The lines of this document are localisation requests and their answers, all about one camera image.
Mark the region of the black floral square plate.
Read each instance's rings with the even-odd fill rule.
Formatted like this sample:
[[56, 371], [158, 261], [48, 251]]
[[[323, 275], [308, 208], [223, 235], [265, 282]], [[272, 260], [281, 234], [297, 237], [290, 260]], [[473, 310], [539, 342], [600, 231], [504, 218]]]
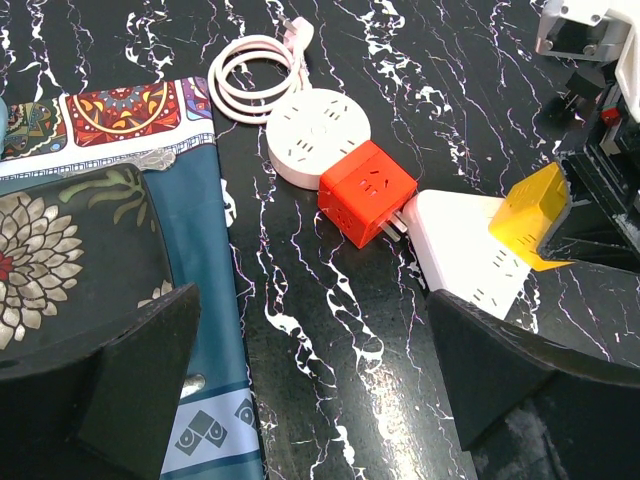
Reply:
[[108, 323], [172, 288], [151, 193], [133, 165], [2, 196], [2, 362]]

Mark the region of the round pink power strip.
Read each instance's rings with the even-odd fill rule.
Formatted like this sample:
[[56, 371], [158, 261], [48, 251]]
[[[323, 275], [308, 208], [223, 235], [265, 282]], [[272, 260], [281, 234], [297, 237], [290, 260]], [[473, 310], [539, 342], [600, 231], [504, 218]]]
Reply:
[[316, 191], [326, 170], [371, 138], [371, 125], [347, 95], [312, 88], [274, 107], [265, 133], [276, 173], [296, 187]]

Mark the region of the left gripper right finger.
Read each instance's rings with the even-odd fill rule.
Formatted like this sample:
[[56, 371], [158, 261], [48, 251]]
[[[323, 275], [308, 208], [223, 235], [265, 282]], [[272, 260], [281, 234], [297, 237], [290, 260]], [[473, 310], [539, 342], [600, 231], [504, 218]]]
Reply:
[[462, 450], [480, 479], [636, 479], [639, 371], [446, 290], [427, 313]]

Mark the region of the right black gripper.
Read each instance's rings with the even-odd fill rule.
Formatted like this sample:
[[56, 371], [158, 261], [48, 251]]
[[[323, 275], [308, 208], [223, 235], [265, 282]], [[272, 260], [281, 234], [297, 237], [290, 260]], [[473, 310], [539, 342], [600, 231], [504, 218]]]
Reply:
[[555, 164], [567, 200], [542, 236], [544, 260], [583, 262], [627, 273], [639, 271], [639, 121], [621, 88], [608, 83], [597, 97], [573, 153]]

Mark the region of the white triangular power strip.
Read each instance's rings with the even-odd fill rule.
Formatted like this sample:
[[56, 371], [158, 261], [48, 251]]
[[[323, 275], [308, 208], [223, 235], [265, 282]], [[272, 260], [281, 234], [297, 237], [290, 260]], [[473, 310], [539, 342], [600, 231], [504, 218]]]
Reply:
[[428, 189], [402, 211], [429, 290], [449, 291], [501, 320], [531, 270], [489, 231], [502, 203], [500, 197]]

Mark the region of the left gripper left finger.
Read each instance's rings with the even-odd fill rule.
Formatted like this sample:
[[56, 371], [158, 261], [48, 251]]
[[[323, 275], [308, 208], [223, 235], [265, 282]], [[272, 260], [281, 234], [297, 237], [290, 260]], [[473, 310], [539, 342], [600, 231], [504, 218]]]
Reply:
[[2, 360], [2, 478], [159, 478], [200, 312], [190, 283]]

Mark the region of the patterned blue cloth mat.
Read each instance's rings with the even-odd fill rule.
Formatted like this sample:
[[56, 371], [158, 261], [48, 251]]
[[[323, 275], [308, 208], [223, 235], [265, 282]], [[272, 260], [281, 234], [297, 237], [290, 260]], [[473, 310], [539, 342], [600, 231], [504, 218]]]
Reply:
[[2, 477], [263, 478], [204, 79], [1, 126]]

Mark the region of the red cube socket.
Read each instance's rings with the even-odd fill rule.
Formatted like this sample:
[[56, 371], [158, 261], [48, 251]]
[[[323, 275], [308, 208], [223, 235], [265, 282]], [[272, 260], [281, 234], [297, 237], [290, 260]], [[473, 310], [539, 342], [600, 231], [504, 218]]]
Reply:
[[325, 171], [318, 208], [359, 249], [414, 195], [416, 180], [371, 140]]

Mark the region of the yellow cube socket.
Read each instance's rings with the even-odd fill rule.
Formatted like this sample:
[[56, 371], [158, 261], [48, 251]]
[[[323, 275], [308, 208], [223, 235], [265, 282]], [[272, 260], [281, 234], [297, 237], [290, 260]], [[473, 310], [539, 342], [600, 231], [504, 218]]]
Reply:
[[537, 272], [571, 265], [544, 260], [537, 249], [567, 205], [568, 190], [556, 163], [515, 184], [489, 224], [489, 232]]

